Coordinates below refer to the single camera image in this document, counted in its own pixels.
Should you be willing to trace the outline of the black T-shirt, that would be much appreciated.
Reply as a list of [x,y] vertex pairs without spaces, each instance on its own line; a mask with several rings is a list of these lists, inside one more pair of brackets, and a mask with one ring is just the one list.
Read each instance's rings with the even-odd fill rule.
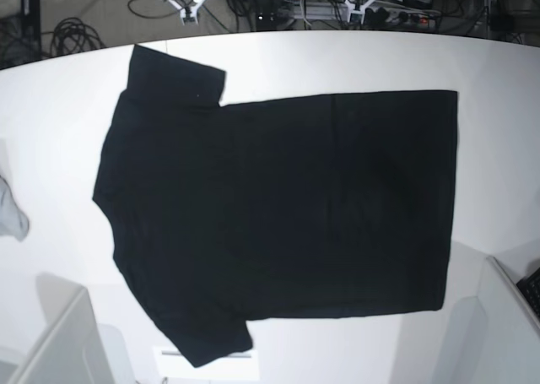
[[189,363],[251,349],[249,321],[439,310],[457,92],[223,106],[224,81],[136,46],[94,185],[116,266]]

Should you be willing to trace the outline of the white left partition panel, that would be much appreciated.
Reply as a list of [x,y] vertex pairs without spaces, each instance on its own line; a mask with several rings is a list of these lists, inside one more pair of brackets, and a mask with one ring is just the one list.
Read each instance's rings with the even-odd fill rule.
[[1,292],[2,383],[114,383],[88,290],[42,274]]

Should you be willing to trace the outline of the white partition panel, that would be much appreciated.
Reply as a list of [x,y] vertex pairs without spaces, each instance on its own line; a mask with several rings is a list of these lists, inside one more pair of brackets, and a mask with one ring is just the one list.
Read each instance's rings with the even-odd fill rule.
[[539,320],[493,257],[452,308],[432,382],[539,382]]
[[88,290],[42,274],[1,292],[2,383],[114,383]]

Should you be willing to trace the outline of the grey cloth at left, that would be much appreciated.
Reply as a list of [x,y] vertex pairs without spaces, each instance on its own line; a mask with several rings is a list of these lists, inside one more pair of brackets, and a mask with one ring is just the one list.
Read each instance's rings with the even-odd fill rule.
[[29,233],[29,220],[15,202],[4,178],[1,178],[0,223],[1,236],[12,236],[17,241],[23,241]]

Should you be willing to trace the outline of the white right partition panel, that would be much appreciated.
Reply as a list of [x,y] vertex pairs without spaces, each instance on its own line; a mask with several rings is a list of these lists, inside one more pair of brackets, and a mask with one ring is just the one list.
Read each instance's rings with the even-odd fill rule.
[[539,382],[539,320],[493,257],[452,308],[432,382]]

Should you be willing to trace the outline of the black keyboard at right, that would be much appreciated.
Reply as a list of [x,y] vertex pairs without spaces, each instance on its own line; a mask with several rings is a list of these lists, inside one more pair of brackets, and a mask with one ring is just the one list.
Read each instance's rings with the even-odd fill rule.
[[537,317],[540,317],[540,269],[520,280],[517,288]]

